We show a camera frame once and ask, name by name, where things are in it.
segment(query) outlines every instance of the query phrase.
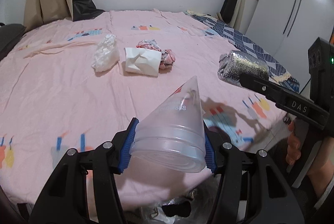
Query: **wrist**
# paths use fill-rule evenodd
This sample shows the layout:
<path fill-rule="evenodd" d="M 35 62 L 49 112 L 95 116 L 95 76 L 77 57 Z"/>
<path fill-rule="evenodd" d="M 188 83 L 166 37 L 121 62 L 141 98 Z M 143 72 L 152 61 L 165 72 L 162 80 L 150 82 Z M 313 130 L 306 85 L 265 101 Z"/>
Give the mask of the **wrist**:
<path fill-rule="evenodd" d="M 319 199 L 325 192 L 334 175 L 334 165 L 328 160 L 320 169 L 308 174 L 313 189 Z"/>

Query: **crumpled colorful paper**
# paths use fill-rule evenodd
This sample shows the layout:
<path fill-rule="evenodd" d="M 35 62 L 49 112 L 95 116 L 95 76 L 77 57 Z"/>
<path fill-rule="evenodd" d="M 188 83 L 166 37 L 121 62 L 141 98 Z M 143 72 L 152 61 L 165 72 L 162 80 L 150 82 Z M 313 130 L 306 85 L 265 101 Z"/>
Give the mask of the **crumpled colorful paper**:
<path fill-rule="evenodd" d="M 159 69 L 163 70 L 163 69 L 171 68 L 173 63 L 175 62 L 175 55 L 173 54 L 172 50 L 170 49 L 162 50 L 154 39 L 142 40 L 137 44 L 136 47 L 156 50 L 156 51 L 161 52 L 162 55 L 161 55 L 161 62 L 160 62 Z"/>

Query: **pillow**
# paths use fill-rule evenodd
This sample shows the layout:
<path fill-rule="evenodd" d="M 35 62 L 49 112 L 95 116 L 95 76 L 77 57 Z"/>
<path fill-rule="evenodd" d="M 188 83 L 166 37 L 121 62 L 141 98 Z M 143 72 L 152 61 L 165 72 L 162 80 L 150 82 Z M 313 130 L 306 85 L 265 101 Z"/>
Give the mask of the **pillow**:
<path fill-rule="evenodd" d="M 0 61 L 8 55 L 14 46 L 22 38 L 25 26 L 22 24 L 7 24 L 0 23 Z"/>

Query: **wardrobe handle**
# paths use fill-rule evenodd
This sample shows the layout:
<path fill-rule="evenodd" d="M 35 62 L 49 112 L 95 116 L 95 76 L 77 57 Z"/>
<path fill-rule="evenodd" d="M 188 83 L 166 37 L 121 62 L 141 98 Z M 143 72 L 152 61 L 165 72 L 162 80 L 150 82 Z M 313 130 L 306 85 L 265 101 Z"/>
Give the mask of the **wardrobe handle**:
<path fill-rule="evenodd" d="M 290 22 L 290 19 L 291 19 L 291 16 L 292 16 L 292 12 L 293 12 L 293 10 L 294 10 L 294 8 L 295 8 L 295 5 L 296 5 L 296 1 L 297 1 L 297 0 L 295 0 L 295 2 L 293 3 L 293 7 L 292 7 L 292 10 L 291 10 L 291 13 L 290 13 L 290 17 L 289 17 L 288 22 L 287 22 L 287 25 L 285 26 L 285 29 L 284 29 L 284 31 L 283 31 L 283 35 L 284 35 L 285 30 L 287 29 L 288 24 L 289 24 L 289 22 Z"/>
<path fill-rule="evenodd" d="M 291 28 L 289 30 L 289 33 L 287 35 L 287 37 L 290 35 L 290 32 L 291 32 L 291 29 L 293 27 L 293 24 L 295 23 L 295 20 L 296 20 L 296 17 L 297 17 L 297 14 L 298 14 L 298 11 L 299 11 L 299 7 L 300 7 L 300 4 L 302 3 L 302 0 L 299 1 L 299 5 L 298 5 L 298 8 L 297 8 L 297 12 L 296 12 L 296 15 L 295 15 L 295 18 L 293 19 L 293 22 L 292 22 L 292 25 L 291 25 Z"/>

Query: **pink bedsheet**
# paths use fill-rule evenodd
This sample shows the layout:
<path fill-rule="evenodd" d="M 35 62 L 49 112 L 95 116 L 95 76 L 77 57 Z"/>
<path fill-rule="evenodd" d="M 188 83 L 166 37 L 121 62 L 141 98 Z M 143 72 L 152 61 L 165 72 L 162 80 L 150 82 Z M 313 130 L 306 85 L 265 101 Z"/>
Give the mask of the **pink bedsheet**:
<path fill-rule="evenodd" d="M 121 60 L 95 74 L 96 44 L 109 33 L 117 36 Z M 143 39 L 172 49 L 176 61 L 171 70 L 157 78 L 123 71 L 124 47 Z M 132 117 L 145 118 L 194 75 L 206 119 L 224 118 L 223 127 L 246 148 L 284 112 L 218 79 L 219 56 L 232 49 L 227 39 L 197 20 L 158 10 L 111 11 L 94 20 L 60 20 L 28 32 L 0 62 L 0 184 L 5 193 L 13 202 L 35 203 L 68 148 L 90 150 L 111 140 Z M 207 168 L 186 174 L 132 157 L 116 184 L 123 208 L 129 209 L 180 195 L 210 175 Z M 87 184 L 91 205 L 91 176 Z"/>

